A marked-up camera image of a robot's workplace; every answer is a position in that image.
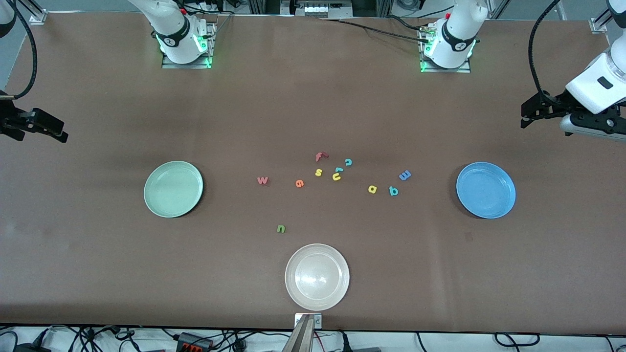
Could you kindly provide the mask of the blue plate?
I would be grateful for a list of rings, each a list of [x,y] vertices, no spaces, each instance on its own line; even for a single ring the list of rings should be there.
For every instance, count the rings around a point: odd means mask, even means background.
[[[457,176],[455,189],[461,205],[478,218],[502,218],[516,202],[514,181],[494,163],[475,162],[465,166]]]

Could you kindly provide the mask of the green plate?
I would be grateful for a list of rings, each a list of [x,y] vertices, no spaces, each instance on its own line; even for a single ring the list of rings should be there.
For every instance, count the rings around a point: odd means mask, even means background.
[[[153,214],[179,218],[196,207],[203,189],[201,172],[192,163],[172,161],[157,167],[148,176],[143,198]]]

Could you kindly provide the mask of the black orange power strip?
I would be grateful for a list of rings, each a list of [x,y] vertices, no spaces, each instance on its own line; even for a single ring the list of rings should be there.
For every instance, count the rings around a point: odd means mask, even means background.
[[[190,333],[177,334],[174,340],[177,342],[176,352],[210,352],[213,348],[211,338],[201,338]]]

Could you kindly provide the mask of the beige plate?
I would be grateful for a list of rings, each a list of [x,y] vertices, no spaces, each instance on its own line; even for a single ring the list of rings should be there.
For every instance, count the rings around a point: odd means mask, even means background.
[[[288,295],[302,309],[328,310],[340,303],[350,286],[350,269],[330,245],[311,243],[296,250],[285,269]]]

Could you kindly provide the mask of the aluminium frame extrusion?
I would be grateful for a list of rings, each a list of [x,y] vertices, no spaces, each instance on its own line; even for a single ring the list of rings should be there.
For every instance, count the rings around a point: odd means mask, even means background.
[[[16,0],[29,13],[29,24],[33,26],[42,26],[47,18],[47,10],[41,7],[36,0]]]
[[[610,21],[626,30],[626,0],[606,0],[606,9],[596,18],[591,18],[589,24],[593,33],[602,33],[606,32],[606,25]]]

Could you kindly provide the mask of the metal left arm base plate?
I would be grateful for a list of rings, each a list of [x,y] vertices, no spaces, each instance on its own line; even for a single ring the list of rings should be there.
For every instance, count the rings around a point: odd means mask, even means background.
[[[471,73],[470,58],[476,39],[470,42],[445,41],[443,32],[444,19],[420,27],[420,70],[423,73]]]

